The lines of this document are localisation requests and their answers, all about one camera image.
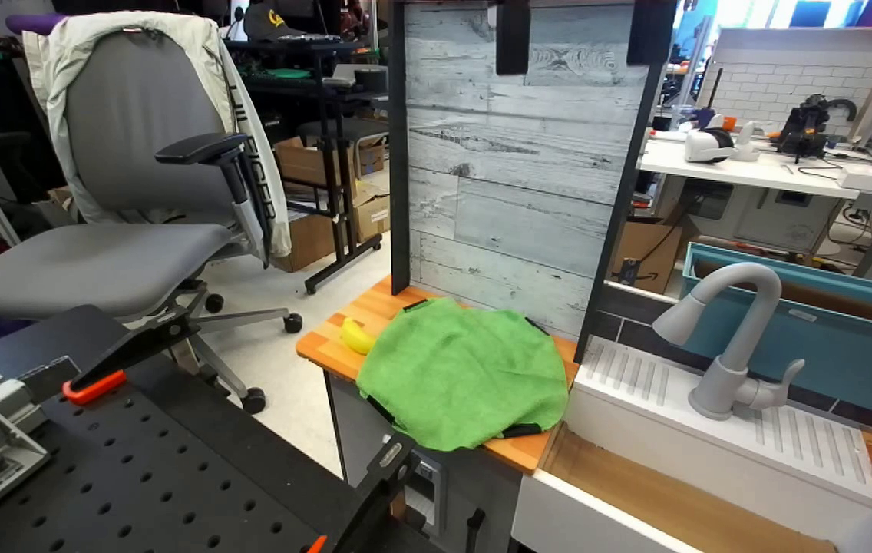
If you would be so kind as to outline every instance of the gray office chair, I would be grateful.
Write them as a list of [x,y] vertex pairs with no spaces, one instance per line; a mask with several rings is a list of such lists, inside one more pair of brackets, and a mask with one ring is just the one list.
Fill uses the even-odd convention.
[[139,340],[187,334],[192,356],[261,411],[263,393],[196,334],[270,318],[301,329],[286,309],[196,318],[224,304],[196,280],[212,257],[288,256],[282,186],[217,29],[158,12],[68,18],[29,59],[29,79],[87,224],[0,256],[0,318],[94,304],[136,324]]

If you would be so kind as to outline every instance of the sink basin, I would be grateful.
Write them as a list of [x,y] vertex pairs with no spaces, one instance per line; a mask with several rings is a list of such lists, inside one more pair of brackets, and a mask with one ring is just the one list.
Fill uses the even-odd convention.
[[[676,486],[690,507],[719,500],[719,509],[686,527],[737,527],[734,521],[746,516],[766,527],[762,535],[805,537],[802,543],[813,543],[807,550],[872,553],[872,461],[859,431],[794,405],[766,410],[758,419],[709,421],[686,405],[695,385],[696,374],[684,367],[592,340],[565,416],[565,431],[587,446],[554,440],[571,461],[554,461],[552,453],[552,461],[522,482],[514,537],[532,541],[534,550],[594,550],[594,541],[621,543],[621,550],[720,550],[664,533],[668,527],[649,521],[658,494]],[[625,489],[625,494],[649,494],[648,521],[630,512],[636,497],[622,507],[560,476],[560,467],[603,473],[621,461],[636,465],[632,473],[648,471],[636,476],[638,482],[664,481],[649,491]],[[549,541],[543,527],[565,537],[582,535],[582,543]],[[783,537],[740,550],[773,550]]]

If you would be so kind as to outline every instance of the faucet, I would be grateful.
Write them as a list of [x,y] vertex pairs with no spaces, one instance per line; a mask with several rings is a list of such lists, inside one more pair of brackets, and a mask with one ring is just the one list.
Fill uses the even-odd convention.
[[729,346],[711,360],[701,385],[686,393],[686,405],[716,421],[728,419],[734,405],[758,411],[787,402],[793,378],[805,368],[805,360],[793,360],[779,385],[746,378],[750,356],[758,348],[779,303],[779,276],[764,265],[728,265],[709,273],[677,304],[658,318],[649,329],[664,340],[682,348],[696,329],[705,304],[737,284],[750,284],[756,290],[756,298],[743,315],[743,324],[734,333]]

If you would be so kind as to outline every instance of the floor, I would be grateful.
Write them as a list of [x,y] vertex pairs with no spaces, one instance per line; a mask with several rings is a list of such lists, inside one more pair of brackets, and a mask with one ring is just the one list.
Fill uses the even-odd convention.
[[[306,296],[304,280],[321,265],[327,265],[327,257],[297,273],[286,273],[276,267],[261,270],[253,257],[228,257],[212,265],[205,280],[224,296],[224,315],[288,309],[314,329],[388,273],[388,242],[384,239],[379,251],[357,257],[326,280],[316,296]],[[205,334],[248,388],[267,393],[267,410],[253,419],[326,471],[341,473],[321,371],[294,353],[297,337],[301,334],[286,334],[280,324],[273,329],[253,324]]]

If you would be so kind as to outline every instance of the green towel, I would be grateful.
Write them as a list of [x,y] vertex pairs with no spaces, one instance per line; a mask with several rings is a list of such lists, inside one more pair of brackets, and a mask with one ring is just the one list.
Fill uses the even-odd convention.
[[539,329],[508,310],[435,298],[395,318],[357,388],[424,450],[474,450],[514,424],[565,411],[565,367]]

